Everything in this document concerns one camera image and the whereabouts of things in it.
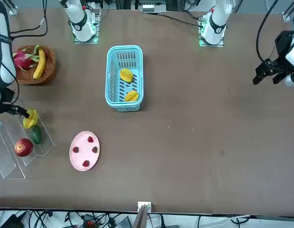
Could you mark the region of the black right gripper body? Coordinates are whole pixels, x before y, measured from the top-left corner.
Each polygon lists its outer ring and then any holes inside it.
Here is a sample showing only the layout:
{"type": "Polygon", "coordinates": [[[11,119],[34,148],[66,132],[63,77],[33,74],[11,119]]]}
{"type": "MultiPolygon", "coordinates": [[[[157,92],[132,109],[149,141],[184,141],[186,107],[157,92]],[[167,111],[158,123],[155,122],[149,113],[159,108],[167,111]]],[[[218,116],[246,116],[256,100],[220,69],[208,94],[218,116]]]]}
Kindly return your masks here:
{"type": "Polygon", "coordinates": [[[3,104],[10,104],[14,97],[15,92],[9,88],[4,88],[0,90],[0,114],[8,113],[5,111],[3,104]]]}

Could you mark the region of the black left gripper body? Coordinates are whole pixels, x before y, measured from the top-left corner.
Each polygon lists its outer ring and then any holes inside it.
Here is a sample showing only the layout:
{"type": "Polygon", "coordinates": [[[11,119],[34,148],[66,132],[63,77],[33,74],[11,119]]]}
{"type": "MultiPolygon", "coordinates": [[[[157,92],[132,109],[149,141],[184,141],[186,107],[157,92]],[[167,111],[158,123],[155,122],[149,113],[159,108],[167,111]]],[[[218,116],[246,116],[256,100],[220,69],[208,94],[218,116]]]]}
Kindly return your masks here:
{"type": "Polygon", "coordinates": [[[294,67],[285,58],[293,39],[294,30],[283,30],[275,39],[278,57],[275,60],[276,66],[285,72],[291,72],[294,67]]]}

